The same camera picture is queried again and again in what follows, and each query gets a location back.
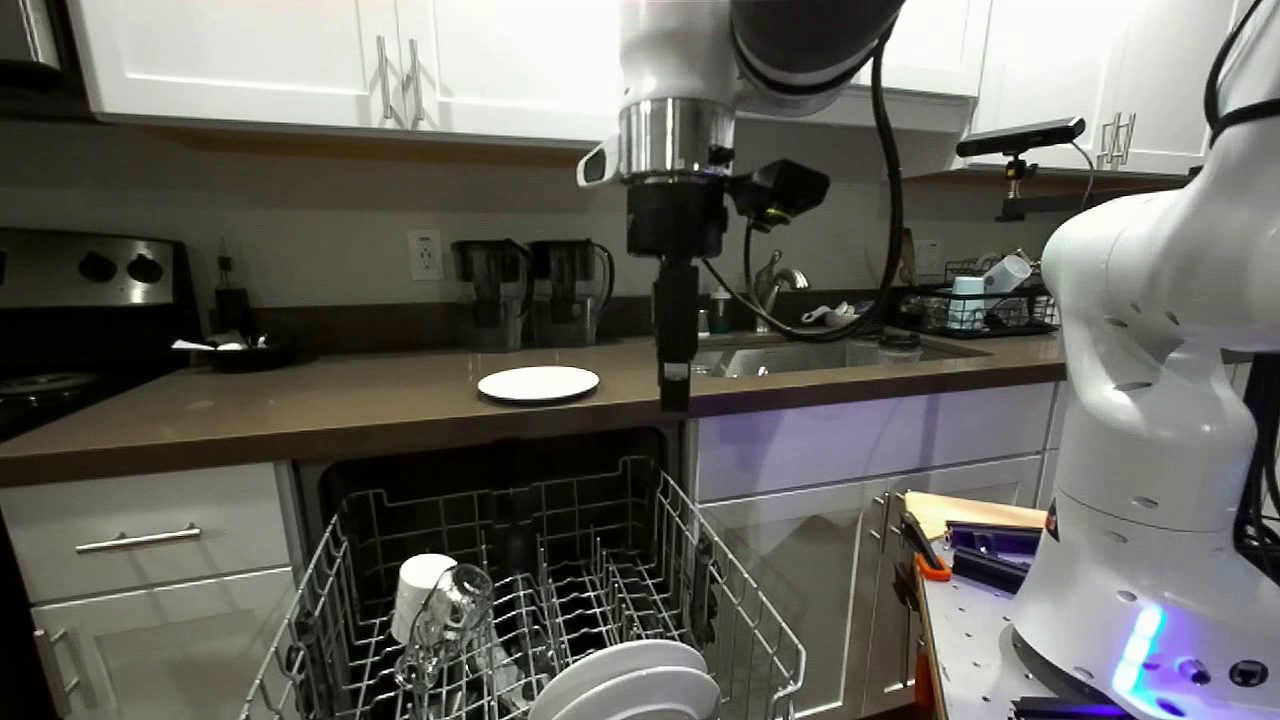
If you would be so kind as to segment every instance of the power outlet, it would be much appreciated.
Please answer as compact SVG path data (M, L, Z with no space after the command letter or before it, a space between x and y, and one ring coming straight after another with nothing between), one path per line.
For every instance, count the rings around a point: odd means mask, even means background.
M409 231L409 276L419 285L445 279L445 241L438 231Z

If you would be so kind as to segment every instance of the backsplash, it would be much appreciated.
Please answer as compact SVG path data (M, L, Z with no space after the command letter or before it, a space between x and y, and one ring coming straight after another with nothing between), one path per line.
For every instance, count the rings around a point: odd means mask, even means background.
M184 144L142 128L0 122L0 225L177 235L192 249L194 291L212 294L215 250L230 250L258 307L430 303L445 285L409 273L409 231L445 241L593 235L618 257L618 294L649 294L651 260L623 257L623 193L580 193L572 155L428 155L379 139L353 144ZM946 139L902 137L909 169L940 169ZM870 130L743 128L754 169L791 155L830 170L825 208L758 241L817 286L877 285L882 257L881 152ZM944 257L1038 250L1061 215L991 225L999 186L909 186L917 241ZM720 266L738 276L738 225Z

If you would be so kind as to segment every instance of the plate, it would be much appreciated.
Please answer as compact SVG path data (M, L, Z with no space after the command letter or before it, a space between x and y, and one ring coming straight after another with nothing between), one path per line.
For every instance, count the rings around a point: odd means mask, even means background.
M599 386L599 374L567 363L532 363L480 374L475 392L498 404L565 404Z
M596 683L555 720L712 720L720 683L702 667L661 665Z
M702 650L677 641L627 641L567 665L535 700L526 720L561 720L567 703L583 700L607 679L643 667L696 667L709 672Z

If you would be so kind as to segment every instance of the dark countertop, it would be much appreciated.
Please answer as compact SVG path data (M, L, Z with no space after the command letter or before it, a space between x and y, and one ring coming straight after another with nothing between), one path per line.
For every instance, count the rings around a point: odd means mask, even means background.
M978 347L984 354L696 381L691 414L1038 385L1064 374L1061 342L1052 335L978 341L968 347ZM561 408L504 408L480 398L475 381L510 363L580 363L599 373L605 385L596 396ZM651 341L504 354L328 354L248 374L184 369L3 440L0 489L252 458L343 458L673 419L679 414L663 414L657 404Z

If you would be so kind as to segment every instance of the drying rack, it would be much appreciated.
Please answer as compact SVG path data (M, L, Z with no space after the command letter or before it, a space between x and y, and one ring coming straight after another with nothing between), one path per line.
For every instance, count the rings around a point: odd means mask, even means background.
M490 575L480 627L428 646L386 634L403 554ZM724 720L787 720L809 650L748 569L651 458L451 496L340 505L241 720L523 720L567 665L623 641L684 641Z

